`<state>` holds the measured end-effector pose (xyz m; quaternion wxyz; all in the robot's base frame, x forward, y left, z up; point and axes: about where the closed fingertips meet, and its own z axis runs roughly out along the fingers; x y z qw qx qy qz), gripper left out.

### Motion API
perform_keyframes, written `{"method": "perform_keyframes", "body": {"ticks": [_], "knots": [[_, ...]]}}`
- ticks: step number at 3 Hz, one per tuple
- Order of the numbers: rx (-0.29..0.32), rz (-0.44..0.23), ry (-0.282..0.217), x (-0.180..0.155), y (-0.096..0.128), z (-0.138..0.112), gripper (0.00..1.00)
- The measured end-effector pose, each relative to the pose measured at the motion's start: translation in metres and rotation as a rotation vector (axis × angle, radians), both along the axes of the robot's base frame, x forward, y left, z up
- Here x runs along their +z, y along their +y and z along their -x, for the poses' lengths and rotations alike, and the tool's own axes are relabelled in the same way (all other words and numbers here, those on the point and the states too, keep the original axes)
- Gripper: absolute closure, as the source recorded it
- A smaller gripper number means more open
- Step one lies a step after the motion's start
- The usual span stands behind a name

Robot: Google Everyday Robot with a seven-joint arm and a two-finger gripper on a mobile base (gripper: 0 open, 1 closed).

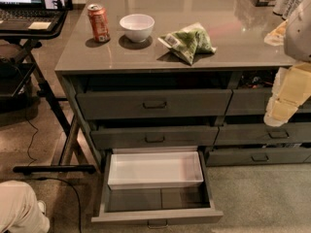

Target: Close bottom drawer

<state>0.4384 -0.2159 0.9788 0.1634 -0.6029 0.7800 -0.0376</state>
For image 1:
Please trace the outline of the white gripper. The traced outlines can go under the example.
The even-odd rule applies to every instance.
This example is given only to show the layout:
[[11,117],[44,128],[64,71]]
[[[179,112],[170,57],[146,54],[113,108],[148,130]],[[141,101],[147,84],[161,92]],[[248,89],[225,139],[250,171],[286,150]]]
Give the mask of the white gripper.
[[311,96],[311,64],[299,63],[290,68],[280,67],[274,80],[263,121],[271,127],[286,124],[297,107]]

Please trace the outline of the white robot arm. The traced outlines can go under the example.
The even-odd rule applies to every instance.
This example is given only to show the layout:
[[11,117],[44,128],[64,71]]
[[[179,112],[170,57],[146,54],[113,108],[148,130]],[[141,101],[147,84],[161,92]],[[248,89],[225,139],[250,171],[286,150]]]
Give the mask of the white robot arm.
[[311,97],[311,0],[303,0],[290,15],[284,29],[285,55],[298,61],[279,68],[265,109],[266,125],[279,127],[289,121]]

